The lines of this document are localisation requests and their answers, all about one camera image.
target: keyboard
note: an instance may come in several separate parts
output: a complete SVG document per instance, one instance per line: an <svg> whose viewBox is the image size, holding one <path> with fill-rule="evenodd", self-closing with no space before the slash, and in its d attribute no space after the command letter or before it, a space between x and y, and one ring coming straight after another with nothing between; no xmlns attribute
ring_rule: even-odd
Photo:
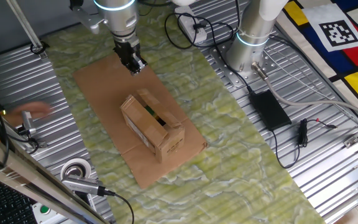
<svg viewBox="0 0 358 224"><path fill-rule="evenodd" d="M20 192L0 183L0 223L33 224L32 201Z"/></svg>

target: green mat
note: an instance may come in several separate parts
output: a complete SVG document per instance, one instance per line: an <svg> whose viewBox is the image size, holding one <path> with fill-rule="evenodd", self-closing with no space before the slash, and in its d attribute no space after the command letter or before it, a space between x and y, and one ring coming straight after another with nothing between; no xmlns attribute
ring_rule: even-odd
<svg viewBox="0 0 358 224"><path fill-rule="evenodd" d="M110 32L102 26L101 34L93 35L75 26L44 39L99 178L129 199L135 223L324 223L202 53L170 45L163 29L168 13L167 7L155 8L140 18L142 55L209 148L145 190L136 184L71 75L112 53ZM169 33L178 44L188 44L173 19ZM108 200L117 222L130 223L127 205Z"/></svg>

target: hand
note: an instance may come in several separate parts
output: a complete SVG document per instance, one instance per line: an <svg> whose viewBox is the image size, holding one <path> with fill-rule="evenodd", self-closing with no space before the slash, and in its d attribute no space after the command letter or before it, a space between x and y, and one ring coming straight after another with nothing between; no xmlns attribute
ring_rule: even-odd
<svg viewBox="0 0 358 224"><path fill-rule="evenodd" d="M44 117L52 112L48 104L38 101L18 106L4 117L9 124L16 127L23 123L22 111L30 112L32 119Z"/></svg>

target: blue light ring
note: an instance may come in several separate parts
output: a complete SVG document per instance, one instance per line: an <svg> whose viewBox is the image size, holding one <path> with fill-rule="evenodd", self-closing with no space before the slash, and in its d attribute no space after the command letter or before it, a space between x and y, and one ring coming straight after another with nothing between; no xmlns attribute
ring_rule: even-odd
<svg viewBox="0 0 358 224"><path fill-rule="evenodd" d="M131 0L129 3L127 3L123 6L120 6L120 7L105 7L105 6L102 6L99 3L97 3L96 0L93 0L93 2L101 9L104 9L107 11L120 11L120 10L126 9L129 6L131 6L135 2L135 0Z"/></svg>
<svg viewBox="0 0 358 224"><path fill-rule="evenodd" d="M262 46L262 45L266 44L267 41L269 40L269 38L268 38L265 42L263 42L263 43L261 43L261 44L250 44L250 43L244 41L243 39L241 39L239 33L237 33L237 38L238 38L238 39L240 40L240 42L242 42L243 44L248 45L248 46L251 46L251 47Z"/></svg>

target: box flap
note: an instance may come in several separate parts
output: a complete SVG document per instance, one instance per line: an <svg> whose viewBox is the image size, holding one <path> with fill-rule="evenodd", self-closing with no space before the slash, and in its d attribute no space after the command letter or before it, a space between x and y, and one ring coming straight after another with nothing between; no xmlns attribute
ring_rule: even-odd
<svg viewBox="0 0 358 224"><path fill-rule="evenodd" d="M181 123L174 117L169 110L161 104L147 89L137 90L139 96L151 107L158 116L165 121L171 128L181 126Z"/></svg>
<svg viewBox="0 0 358 224"><path fill-rule="evenodd" d="M128 96L121 109L153 145L159 146L167 136L168 132L132 95Z"/></svg>

